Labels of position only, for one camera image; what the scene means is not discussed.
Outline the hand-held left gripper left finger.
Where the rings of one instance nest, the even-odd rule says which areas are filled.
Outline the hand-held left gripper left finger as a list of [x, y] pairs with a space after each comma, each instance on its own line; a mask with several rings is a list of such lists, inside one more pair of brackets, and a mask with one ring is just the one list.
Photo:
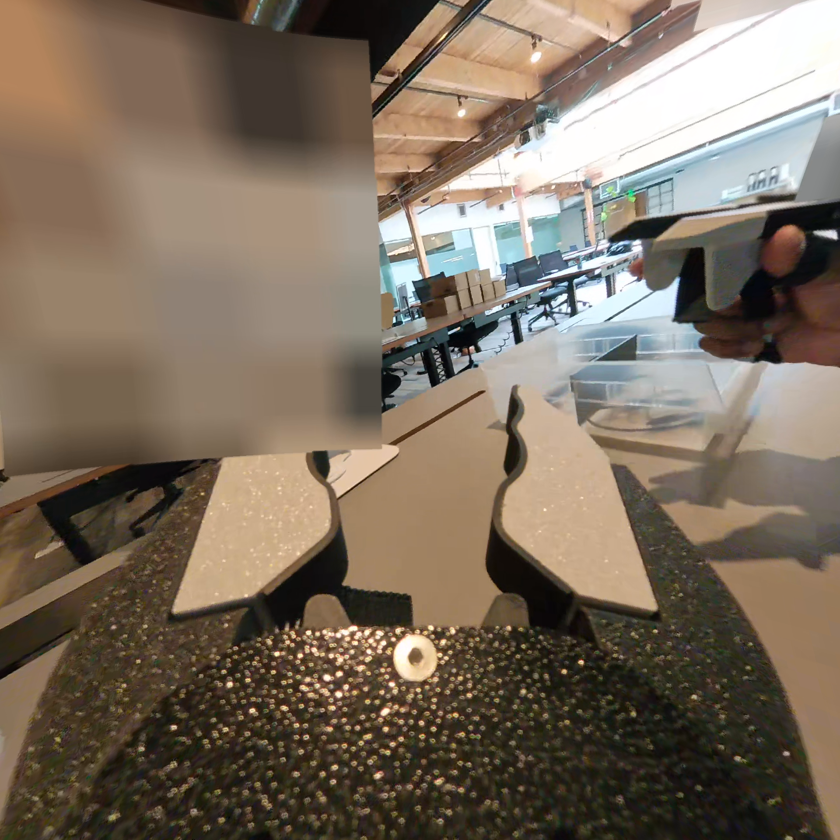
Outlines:
[[349, 562], [328, 473], [325, 453], [224, 458], [171, 617], [244, 608], [272, 627], [338, 593]]

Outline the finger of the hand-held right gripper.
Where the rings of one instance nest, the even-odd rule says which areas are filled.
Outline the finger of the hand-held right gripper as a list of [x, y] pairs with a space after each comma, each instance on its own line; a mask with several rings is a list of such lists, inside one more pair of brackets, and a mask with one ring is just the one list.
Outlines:
[[759, 239], [764, 215], [697, 215], [683, 217], [656, 238], [644, 239], [644, 279], [661, 291], [679, 275], [688, 249], [721, 249]]
[[755, 214], [761, 215], [771, 208], [771, 202], [747, 202], [734, 205], [710, 206], [684, 213], [641, 217], [611, 234], [609, 241], [623, 242], [627, 240], [656, 239], [675, 224], [682, 221], [694, 222], [710, 219], [712, 222], [740, 221]]

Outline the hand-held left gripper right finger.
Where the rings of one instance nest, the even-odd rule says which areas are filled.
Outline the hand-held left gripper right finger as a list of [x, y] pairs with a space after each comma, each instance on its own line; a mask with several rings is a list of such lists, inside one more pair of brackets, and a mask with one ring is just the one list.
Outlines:
[[511, 388], [491, 509], [489, 577], [531, 627], [573, 631], [584, 608], [656, 618], [658, 603], [609, 458], [573, 418]]

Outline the clear plastic organizer box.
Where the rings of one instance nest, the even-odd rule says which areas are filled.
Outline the clear plastic organizer box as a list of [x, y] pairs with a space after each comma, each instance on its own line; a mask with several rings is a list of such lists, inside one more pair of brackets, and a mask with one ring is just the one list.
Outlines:
[[481, 365], [500, 418], [514, 385], [570, 414], [607, 448], [707, 460], [732, 455], [766, 364], [719, 360], [667, 318], [583, 323]]

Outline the person's right hand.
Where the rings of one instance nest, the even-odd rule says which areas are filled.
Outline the person's right hand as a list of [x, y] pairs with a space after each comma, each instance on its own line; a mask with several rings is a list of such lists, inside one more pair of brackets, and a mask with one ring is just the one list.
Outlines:
[[696, 325], [700, 347], [728, 360], [755, 359], [769, 344], [780, 361], [791, 364], [839, 365], [839, 257], [829, 250], [824, 272], [804, 285], [780, 290], [775, 314], [764, 322], [742, 315], [741, 302]]

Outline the wood top office desk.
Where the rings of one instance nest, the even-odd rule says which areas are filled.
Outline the wood top office desk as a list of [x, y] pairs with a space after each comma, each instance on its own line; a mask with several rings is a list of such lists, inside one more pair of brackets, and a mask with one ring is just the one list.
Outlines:
[[616, 276], [626, 270], [641, 251], [634, 251], [615, 256], [603, 256], [580, 263], [562, 270], [556, 270], [543, 275], [542, 281], [548, 281], [552, 286], [558, 284], [566, 286], [566, 297], [570, 315], [576, 316], [579, 313], [579, 304], [576, 297], [576, 281], [582, 277], [602, 278], [605, 282], [605, 293], [608, 298], [616, 294]]

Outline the black office chair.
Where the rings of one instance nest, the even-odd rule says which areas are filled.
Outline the black office chair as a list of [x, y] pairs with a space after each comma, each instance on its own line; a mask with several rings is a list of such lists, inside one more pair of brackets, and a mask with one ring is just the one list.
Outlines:
[[458, 351], [461, 354], [466, 354], [468, 358], [467, 365], [461, 371], [458, 371], [458, 373], [463, 373], [478, 366], [473, 356], [482, 351], [480, 347], [481, 341], [490, 336], [497, 327], [498, 321], [488, 321], [480, 325], [476, 325], [475, 322], [470, 321], [464, 322], [461, 327], [448, 335], [450, 355], [454, 358], [455, 352]]
[[[512, 291], [520, 287], [536, 284], [543, 279], [543, 269], [539, 265], [537, 257], [530, 257], [519, 262], [508, 264], [506, 272], [507, 290]], [[532, 325], [541, 319], [548, 319], [553, 325], [557, 324], [557, 311], [553, 304], [563, 295], [559, 287], [550, 287], [540, 293], [539, 305], [542, 307], [532, 320], [528, 321], [528, 330], [532, 331]]]

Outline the white document stand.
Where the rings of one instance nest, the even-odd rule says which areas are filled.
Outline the white document stand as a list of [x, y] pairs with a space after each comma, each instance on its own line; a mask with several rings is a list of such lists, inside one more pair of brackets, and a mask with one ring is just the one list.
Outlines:
[[337, 449], [315, 453], [320, 475], [331, 486], [336, 498], [342, 498], [353, 488], [398, 456], [399, 447], [386, 444], [380, 448]]

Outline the long wood top desk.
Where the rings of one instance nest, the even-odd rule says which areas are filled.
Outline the long wood top desk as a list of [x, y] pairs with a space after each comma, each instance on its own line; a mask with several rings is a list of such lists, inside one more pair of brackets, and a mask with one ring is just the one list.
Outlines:
[[527, 306], [537, 303], [539, 294], [550, 283], [520, 287], [499, 299], [486, 301], [465, 310], [458, 310], [434, 318], [418, 318], [382, 333], [382, 368], [390, 369], [409, 357], [421, 357], [423, 370], [431, 386], [437, 386], [456, 375], [449, 351], [449, 329], [462, 323], [482, 327], [489, 322], [509, 318], [513, 341], [524, 341], [519, 314]]

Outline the row of cardboard boxes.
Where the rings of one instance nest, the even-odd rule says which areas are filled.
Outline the row of cardboard boxes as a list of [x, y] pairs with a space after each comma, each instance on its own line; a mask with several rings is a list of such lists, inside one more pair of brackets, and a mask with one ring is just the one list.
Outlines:
[[492, 304], [507, 293], [506, 282], [493, 278], [488, 269], [468, 269], [450, 278], [449, 294], [421, 305], [427, 319], [442, 318], [482, 304]]

